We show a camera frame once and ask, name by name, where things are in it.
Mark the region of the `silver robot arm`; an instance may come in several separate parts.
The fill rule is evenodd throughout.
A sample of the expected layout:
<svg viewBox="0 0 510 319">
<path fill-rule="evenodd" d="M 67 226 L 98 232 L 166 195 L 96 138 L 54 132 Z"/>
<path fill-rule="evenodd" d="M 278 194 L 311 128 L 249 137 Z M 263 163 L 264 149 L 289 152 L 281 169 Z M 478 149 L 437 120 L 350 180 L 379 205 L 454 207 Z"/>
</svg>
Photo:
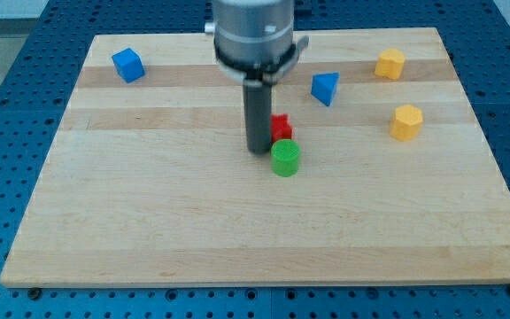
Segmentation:
<svg viewBox="0 0 510 319">
<path fill-rule="evenodd" d="M 309 37 L 294 40 L 292 0 L 213 0 L 213 44 L 220 69 L 243 87 L 249 152 L 272 145 L 272 88 L 299 61 Z"/>
</svg>

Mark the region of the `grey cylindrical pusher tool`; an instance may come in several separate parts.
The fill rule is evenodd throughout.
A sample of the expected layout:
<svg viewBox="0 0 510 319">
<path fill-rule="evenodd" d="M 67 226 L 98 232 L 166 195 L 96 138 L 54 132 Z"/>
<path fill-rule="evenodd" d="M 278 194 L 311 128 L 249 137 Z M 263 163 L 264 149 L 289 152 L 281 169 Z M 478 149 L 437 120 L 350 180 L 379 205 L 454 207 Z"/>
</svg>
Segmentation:
<svg viewBox="0 0 510 319">
<path fill-rule="evenodd" d="M 272 87 L 257 80 L 243 82 L 247 149 L 261 155 L 271 148 Z"/>
</svg>

